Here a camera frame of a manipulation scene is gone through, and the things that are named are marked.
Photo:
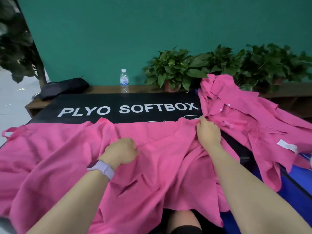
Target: pink cloth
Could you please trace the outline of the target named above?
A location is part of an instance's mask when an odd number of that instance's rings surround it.
[[[30,124],[0,149],[0,215],[18,233],[29,230],[87,172],[86,166],[122,137],[140,151],[109,182],[89,233],[148,233],[163,208],[196,209],[222,226],[229,207],[208,154],[196,138],[197,120],[112,124]],[[239,158],[226,141],[224,149]]]
[[[277,104],[240,90],[230,75],[208,74],[198,90],[202,112],[255,156],[263,182],[281,189],[279,163],[310,168],[309,161],[277,143],[294,144],[299,153],[312,151],[312,124],[279,109]]]
[[[312,125],[277,108],[228,75],[209,74],[199,90],[203,114],[253,151],[261,175],[281,187],[279,165],[308,167],[280,139],[312,151]],[[112,142],[131,137],[140,155],[121,165],[109,182],[89,233],[145,234],[157,226],[162,209],[196,209],[222,226],[229,210],[208,154],[196,138],[197,120],[112,124],[30,124],[21,126],[0,149],[0,215],[18,233],[27,232],[86,173]],[[222,139],[223,148],[239,161]]]

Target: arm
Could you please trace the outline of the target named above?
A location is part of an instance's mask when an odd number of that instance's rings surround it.
[[[99,159],[116,170],[120,164],[133,161],[137,154],[134,141],[124,138],[109,145]],[[87,172],[27,234],[87,233],[108,181],[99,170]]]
[[[197,136],[209,153],[225,198],[242,234],[312,233],[303,218],[220,145],[220,129],[204,117]]]

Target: leg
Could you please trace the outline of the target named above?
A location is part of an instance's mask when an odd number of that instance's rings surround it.
[[[201,229],[197,218],[190,210],[174,211],[169,217],[167,233],[180,226],[195,226]]]

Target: watch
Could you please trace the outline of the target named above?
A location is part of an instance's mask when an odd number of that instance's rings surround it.
[[[103,175],[107,176],[108,179],[111,181],[113,179],[115,172],[111,169],[110,165],[104,163],[101,160],[94,160],[87,166],[88,171],[100,170]]]

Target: hand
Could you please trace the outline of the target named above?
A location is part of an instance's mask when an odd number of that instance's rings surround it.
[[[131,138],[122,138],[107,146],[99,159],[116,170],[120,164],[128,164],[136,156],[138,156],[138,151],[135,148],[135,142]]]
[[[220,146],[220,129],[213,122],[207,121],[205,117],[201,116],[196,131],[198,140],[205,150]]]

